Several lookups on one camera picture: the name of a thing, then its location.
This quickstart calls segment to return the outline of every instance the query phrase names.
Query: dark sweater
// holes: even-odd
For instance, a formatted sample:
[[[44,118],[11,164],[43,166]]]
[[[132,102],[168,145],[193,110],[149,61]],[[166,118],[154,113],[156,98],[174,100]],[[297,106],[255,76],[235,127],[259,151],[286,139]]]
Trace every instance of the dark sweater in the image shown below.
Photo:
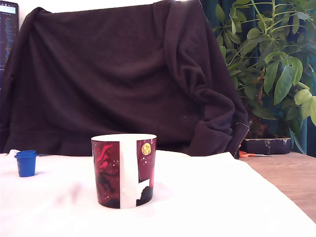
[[[90,138],[235,155],[248,116],[198,0],[25,19],[1,80],[0,152],[90,156]]]

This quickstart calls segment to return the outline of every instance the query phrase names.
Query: wooden table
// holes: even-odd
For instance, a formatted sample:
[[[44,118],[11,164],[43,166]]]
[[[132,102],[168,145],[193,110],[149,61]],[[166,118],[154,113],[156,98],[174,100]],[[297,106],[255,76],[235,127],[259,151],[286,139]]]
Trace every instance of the wooden table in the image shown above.
[[[316,223],[316,158],[292,152],[240,160],[274,184]]]

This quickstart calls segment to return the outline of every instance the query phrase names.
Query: computer monitor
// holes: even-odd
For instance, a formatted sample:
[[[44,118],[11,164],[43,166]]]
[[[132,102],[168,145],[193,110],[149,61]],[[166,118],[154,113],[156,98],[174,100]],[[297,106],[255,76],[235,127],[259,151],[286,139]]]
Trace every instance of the computer monitor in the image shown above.
[[[0,1],[0,85],[4,67],[19,32],[19,5]]]

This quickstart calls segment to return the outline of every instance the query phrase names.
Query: white fabric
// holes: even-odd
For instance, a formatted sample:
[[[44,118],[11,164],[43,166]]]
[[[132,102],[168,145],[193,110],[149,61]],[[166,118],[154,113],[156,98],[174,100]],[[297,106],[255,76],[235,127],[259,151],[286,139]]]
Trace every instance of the white fabric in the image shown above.
[[[154,198],[132,209],[98,204],[91,157],[38,157],[18,176],[0,157],[1,237],[315,237],[316,224],[274,185],[230,154],[157,152]]]

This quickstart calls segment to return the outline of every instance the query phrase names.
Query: mug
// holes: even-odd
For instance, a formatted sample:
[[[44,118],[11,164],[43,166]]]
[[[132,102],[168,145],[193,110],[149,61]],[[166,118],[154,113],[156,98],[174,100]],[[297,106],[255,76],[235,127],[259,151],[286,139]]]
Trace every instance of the mug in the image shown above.
[[[132,208],[153,198],[157,137],[112,134],[91,138],[98,202]]]

